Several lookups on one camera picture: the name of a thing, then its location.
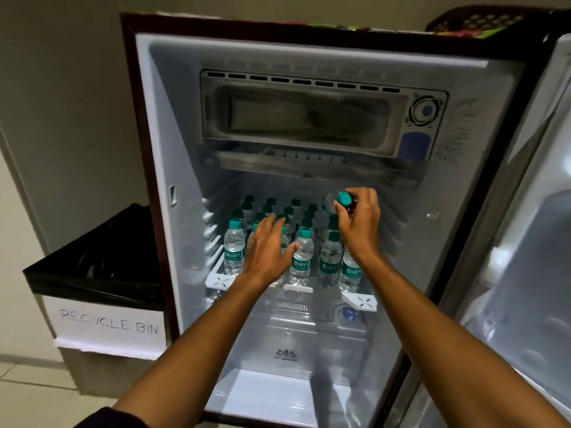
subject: person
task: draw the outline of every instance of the person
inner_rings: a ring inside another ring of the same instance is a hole
[[[449,427],[569,428],[571,424],[508,363],[447,317],[379,253],[375,190],[357,197],[352,216],[336,204],[343,241],[371,281],[403,348]],[[297,244],[281,252],[284,218],[258,226],[244,271],[113,409],[78,427],[194,426],[256,300],[289,267]]]

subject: hand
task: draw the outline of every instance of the hand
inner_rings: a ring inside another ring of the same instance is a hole
[[[270,215],[262,220],[255,236],[250,236],[254,239],[248,247],[246,264],[242,271],[242,274],[260,282],[264,289],[286,271],[299,247],[299,243],[294,242],[282,254],[282,229],[286,221],[281,218],[274,223],[275,218],[275,215]]]
[[[348,188],[346,191],[357,197],[357,208],[349,217],[347,210],[337,201],[334,202],[339,215],[339,231],[351,256],[359,265],[363,265],[367,259],[379,256],[377,230],[381,209],[375,189]]]

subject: person's right arm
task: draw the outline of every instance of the person's right arm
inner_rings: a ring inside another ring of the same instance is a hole
[[[380,208],[370,188],[349,217],[336,203],[339,230],[372,282],[404,350],[450,428],[569,428],[571,424],[507,362],[442,313],[379,254]]]

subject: forearm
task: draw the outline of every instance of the forearm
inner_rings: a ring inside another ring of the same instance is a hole
[[[364,271],[406,353],[451,427],[568,427],[501,357],[379,257]]]
[[[240,275],[115,405],[150,428],[194,426],[263,286]]]

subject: white paper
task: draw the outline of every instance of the white paper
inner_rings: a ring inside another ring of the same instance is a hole
[[[43,296],[54,345],[82,352],[156,360],[166,350],[162,311]]]

